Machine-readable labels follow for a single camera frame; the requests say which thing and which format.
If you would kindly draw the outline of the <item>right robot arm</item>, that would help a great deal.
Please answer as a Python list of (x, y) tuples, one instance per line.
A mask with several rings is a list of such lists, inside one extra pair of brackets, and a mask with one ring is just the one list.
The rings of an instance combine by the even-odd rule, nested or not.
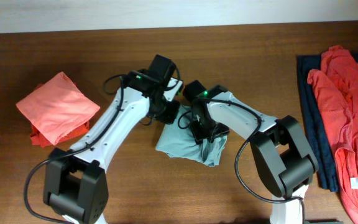
[[(234, 160), (240, 184), (255, 198), (272, 204), (271, 223), (305, 223), (304, 197), (318, 161), (299, 122), (292, 116), (267, 116), (239, 101), (221, 85), (207, 90), (198, 80), (184, 88), (190, 103), (190, 128), (196, 142), (213, 141), (234, 131), (244, 138)], [(239, 171), (239, 159), (251, 147), (260, 180), (272, 194), (265, 198), (251, 190)]]

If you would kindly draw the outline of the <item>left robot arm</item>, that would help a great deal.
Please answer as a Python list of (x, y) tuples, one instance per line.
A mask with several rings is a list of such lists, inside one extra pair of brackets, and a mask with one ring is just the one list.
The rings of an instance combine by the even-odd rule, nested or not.
[(46, 165), (44, 203), (62, 223), (102, 223), (109, 192), (106, 171), (134, 126), (144, 117), (172, 124), (178, 114), (175, 95), (183, 82), (177, 66), (156, 55), (147, 69), (120, 75), (115, 97), (94, 126), (69, 150), (55, 148)]

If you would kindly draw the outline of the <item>light blue t-shirt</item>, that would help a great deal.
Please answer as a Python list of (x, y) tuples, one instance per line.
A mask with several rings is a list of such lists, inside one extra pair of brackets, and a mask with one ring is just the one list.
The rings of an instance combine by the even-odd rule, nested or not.
[(164, 152), (171, 158), (189, 159), (208, 167), (218, 166), (221, 153), (227, 142), (227, 136), (216, 138), (213, 142), (204, 139), (197, 144), (189, 128), (180, 129), (178, 127), (179, 117), (189, 109), (189, 106), (180, 106), (174, 123), (164, 126), (155, 149)]

